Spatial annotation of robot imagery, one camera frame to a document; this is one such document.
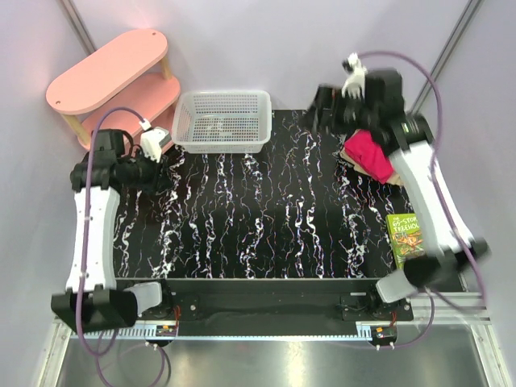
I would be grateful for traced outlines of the red t shirt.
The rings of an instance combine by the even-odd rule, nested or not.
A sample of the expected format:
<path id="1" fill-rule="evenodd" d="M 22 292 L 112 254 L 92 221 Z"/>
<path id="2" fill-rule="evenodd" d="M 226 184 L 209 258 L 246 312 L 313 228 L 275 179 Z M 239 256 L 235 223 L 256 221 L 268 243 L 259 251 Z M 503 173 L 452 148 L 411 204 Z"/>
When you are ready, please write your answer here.
<path id="1" fill-rule="evenodd" d="M 355 165 L 382 184 L 394 174 L 389 159 L 384 155 L 381 147 L 374 142 L 369 131 L 356 131 L 344 142 L 343 150 Z"/>

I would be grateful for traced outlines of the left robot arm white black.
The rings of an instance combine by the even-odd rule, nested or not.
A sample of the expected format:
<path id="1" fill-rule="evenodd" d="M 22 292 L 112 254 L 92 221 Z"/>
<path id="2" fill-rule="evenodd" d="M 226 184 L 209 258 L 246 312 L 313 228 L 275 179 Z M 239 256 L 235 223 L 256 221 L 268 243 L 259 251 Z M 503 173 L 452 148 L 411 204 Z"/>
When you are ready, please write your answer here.
<path id="1" fill-rule="evenodd" d="M 134 155 L 124 145 L 125 131 L 101 130 L 94 150 L 70 173 L 77 211 L 73 263 L 63 293 L 51 298 L 52 312 L 72 330 L 85 333 L 131 327 L 145 310 L 167 318 L 174 300 L 158 282 L 117 287 L 114 223 L 123 188 L 156 190 L 164 167 L 163 152 L 172 140 L 162 127 L 145 131 Z"/>

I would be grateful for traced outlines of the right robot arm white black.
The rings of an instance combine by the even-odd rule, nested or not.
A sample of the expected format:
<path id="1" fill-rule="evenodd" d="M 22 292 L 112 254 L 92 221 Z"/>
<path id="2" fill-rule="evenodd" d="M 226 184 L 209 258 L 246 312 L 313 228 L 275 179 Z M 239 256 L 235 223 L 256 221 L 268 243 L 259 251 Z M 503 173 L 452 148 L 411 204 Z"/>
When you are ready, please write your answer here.
<path id="1" fill-rule="evenodd" d="M 420 289 L 466 269 L 478 274 L 489 246 L 475 238 L 460 217 L 436 159 L 437 139 L 422 115 L 405 109 L 401 74 L 373 70 L 360 78 L 358 87 L 319 85 L 303 118 L 312 131 L 370 134 L 400 176 L 414 209 L 424 253 L 376 283 L 366 310 L 381 320 L 393 313 L 395 302 Z"/>

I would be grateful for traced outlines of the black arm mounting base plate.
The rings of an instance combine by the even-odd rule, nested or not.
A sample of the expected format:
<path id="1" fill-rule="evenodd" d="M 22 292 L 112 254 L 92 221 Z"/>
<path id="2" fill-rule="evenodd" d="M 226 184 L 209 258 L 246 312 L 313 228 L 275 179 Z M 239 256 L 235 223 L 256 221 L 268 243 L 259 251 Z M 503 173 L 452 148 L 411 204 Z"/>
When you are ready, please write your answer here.
<path id="1" fill-rule="evenodd" d="M 164 279 L 185 320 L 220 313 L 304 314 L 409 322 L 410 303 L 382 304 L 373 279 Z"/>

